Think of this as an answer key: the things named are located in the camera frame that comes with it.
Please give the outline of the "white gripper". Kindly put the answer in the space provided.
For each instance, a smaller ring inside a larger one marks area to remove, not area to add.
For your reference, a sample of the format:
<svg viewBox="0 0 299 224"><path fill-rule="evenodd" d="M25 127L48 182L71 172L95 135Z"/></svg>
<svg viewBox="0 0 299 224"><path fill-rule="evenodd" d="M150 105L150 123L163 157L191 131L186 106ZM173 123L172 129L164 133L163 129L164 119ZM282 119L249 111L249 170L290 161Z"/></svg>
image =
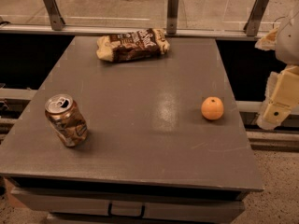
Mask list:
<svg viewBox="0 0 299 224"><path fill-rule="evenodd" d="M260 38L255 48L268 51L276 47L276 57L286 64L299 64L299 9L293 8L278 28ZM299 67L287 65L280 73L271 72L265 99L258 112L257 125L273 130L299 105Z"/></svg>

